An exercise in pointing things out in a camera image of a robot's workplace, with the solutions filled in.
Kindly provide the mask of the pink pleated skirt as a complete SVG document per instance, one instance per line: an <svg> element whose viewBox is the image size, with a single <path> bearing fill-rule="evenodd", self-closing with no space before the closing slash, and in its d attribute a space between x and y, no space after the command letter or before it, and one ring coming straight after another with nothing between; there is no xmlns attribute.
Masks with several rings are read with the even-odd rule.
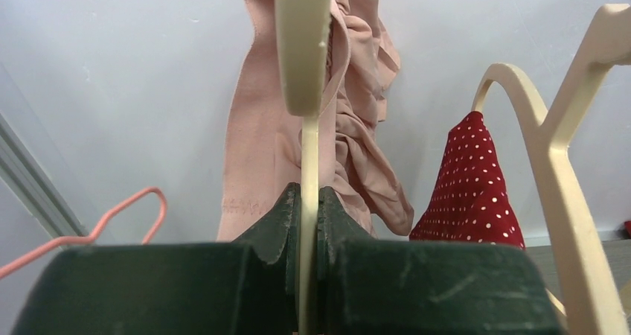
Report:
<svg viewBox="0 0 631 335"><path fill-rule="evenodd" d="M225 140L220 240L233 240L301 178L301 120L284 105L274 0L245 0L254 28L232 100ZM375 130L387 115L385 90L400 57L378 14L379 0L331 0L327 77L318 128L319 182L373 233L379 216L396 235L412 228L414 209Z"/></svg>

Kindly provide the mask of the pink wire hanger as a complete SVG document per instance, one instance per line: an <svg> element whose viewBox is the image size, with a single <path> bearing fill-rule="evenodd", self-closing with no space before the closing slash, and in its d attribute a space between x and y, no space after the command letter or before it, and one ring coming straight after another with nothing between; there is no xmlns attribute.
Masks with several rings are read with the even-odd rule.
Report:
<svg viewBox="0 0 631 335"><path fill-rule="evenodd" d="M156 235L158 230L161 228L162 223L164 222L167 215L167 198L164 193L157 187L149 187L140 190L139 192L133 194L131 197L125 199L124 201L117 204L115 207L108 210L97 222L96 226L91 230L91 232L86 236L60 236L53 238L47 243L42 244L41 246L36 247L35 249L25 253L21 257L11 261L10 263L1 267L1 279L6 278L12 273L18 271L19 269L26 267L28 264L36 261L41 258L43 255L48 254L50 251L60 248L61 246L84 246L93 244L103 233L108 223L122 211L129 208L135 202L139 201L143 197L148 194L155 194L159 201L159 213L151 225L149 231L143 237L141 243L148 244Z"/></svg>

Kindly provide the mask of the beige hanger of red skirt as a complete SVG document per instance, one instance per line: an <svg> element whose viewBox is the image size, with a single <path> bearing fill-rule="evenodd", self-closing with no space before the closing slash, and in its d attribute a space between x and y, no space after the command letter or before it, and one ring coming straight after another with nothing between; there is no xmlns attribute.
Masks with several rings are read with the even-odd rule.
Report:
<svg viewBox="0 0 631 335"><path fill-rule="evenodd" d="M557 266L557 315L570 334L628 334L628 304L615 286L606 253L568 158L568 146L614 66L630 64L630 6L595 13L551 106L519 67L490 65L472 108L482 111L490 86L510 99L525 142Z"/></svg>

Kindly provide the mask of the beige hanger of pink skirt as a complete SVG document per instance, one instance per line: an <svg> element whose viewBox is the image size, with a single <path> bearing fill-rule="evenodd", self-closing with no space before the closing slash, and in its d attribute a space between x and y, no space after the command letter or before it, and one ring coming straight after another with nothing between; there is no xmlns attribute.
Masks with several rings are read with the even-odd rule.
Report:
<svg viewBox="0 0 631 335"><path fill-rule="evenodd" d="M302 120L301 211L295 274L299 334L317 334L318 125L326 77L330 0L275 0L281 90Z"/></svg>

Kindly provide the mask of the metal corner rail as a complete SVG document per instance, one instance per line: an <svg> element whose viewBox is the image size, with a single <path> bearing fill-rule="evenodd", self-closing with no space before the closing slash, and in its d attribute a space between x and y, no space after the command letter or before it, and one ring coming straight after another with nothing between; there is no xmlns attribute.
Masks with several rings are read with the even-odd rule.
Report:
<svg viewBox="0 0 631 335"><path fill-rule="evenodd" d="M89 233L4 118L1 118L1 178L49 234Z"/></svg>

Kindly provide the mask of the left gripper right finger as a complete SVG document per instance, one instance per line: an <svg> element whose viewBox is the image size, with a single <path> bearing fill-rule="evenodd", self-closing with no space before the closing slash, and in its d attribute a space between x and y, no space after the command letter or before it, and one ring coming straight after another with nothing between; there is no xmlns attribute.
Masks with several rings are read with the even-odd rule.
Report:
<svg viewBox="0 0 631 335"><path fill-rule="evenodd" d="M378 240L324 187L318 328L325 334L562 334L538 269L488 243Z"/></svg>

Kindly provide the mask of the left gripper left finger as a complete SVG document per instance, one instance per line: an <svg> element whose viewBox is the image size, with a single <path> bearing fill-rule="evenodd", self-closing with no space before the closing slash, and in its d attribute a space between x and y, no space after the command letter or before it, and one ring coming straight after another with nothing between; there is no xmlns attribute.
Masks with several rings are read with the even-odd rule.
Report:
<svg viewBox="0 0 631 335"><path fill-rule="evenodd" d="M13 334L291 334L300 187L231 242L61 246Z"/></svg>

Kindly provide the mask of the red polka dot skirt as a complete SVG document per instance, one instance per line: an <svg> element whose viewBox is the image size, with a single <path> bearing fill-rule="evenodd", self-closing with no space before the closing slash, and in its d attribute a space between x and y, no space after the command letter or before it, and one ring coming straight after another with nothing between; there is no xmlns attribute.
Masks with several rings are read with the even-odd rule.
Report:
<svg viewBox="0 0 631 335"><path fill-rule="evenodd" d="M449 131L429 205L409 240L502 243L525 248L482 113L470 112Z"/></svg>

